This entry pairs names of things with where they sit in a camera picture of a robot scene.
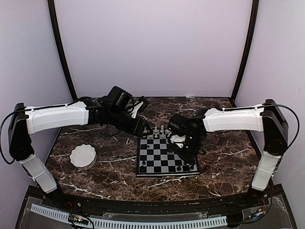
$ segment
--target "brown marble surface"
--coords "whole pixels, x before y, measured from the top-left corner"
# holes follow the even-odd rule
[[[226,98],[148,98],[143,118],[154,126],[167,126],[174,113],[191,116],[204,107],[229,107]],[[102,136],[99,125],[62,129],[46,163],[64,192],[84,197],[129,201],[177,201],[212,198],[246,192],[258,158],[245,131],[209,134],[203,142],[206,155],[199,154],[200,175],[191,177],[139,178],[135,176],[137,137],[120,132]],[[69,154],[82,144],[97,152],[96,164],[79,171]]]

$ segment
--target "black beam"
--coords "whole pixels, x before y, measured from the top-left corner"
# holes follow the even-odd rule
[[[240,85],[241,85],[242,80],[243,80],[244,71],[246,69],[246,65],[247,65],[247,61],[248,61],[248,57],[249,57],[249,53],[250,53],[250,49],[251,49],[254,29],[255,29],[256,17],[257,17],[257,12],[258,12],[258,3],[259,3],[259,0],[253,0],[253,2],[252,2],[249,28],[248,28],[246,42],[245,42],[245,45],[244,45],[244,52],[243,52],[243,56],[242,56],[242,61],[241,61],[240,66],[239,66],[239,70],[238,70],[237,78],[236,78],[236,81],[235,81],[234,89],[233,89],[233,92],[232,92],[232,95],[231,95],[231,99],[233,101],[235,101],[235,99],[237,97]]]
[[[65,75],[71,97],[72,97],[73,100],[76,100],[77,95],[76,95],[75,88],[74,88],[72,78],[71,78],[71,75],[70,75],[70,71],[69,71],[69,68],[68,68],[66,56],[65,56],[65,53],[64,53],[64,50],[63,50],[63,45],[62,45],[62,42],[61,42],[61,35],[60,35],[60,32],[59,32],[54,0],[48,0],[48,5],[49,5],[49,12],[50,12],[50,18],[51,18],[54,38],[55,38],[55,42],[56,42],[56,46],[57,46],[58,55],[59,55],[59,58],[61,60],[61,66],[62,66],[62,69],[63,69],[63,73]]]

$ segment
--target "robotic arm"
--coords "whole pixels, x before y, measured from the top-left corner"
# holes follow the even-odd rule
[[[208,132],[222,130],[252,130],[264,132],[264,152],[252,181],[256,193],[266,189],[269,179],[287,150],[288,124],[274,100],[265,104],[241,108],[210,108],[186,118],[175,114],[168,124],[172,131],[174,151],[184,161],[192,160],[201,148]]]
[[[61,188],[37,157],[30,135],[62,126],[92,124],[110,124],[135,136],[142,135],[145,129],[146,134],[151,134],[148,123],[136,117],[147,105],[143,97],[134,104],[132,95],[117,86],[107,96],[83,97],[70,104],[26,108],[23,103],[17,104],[9,127],[10,155],[22,164],[53,204],[60,207],[65,204]]]

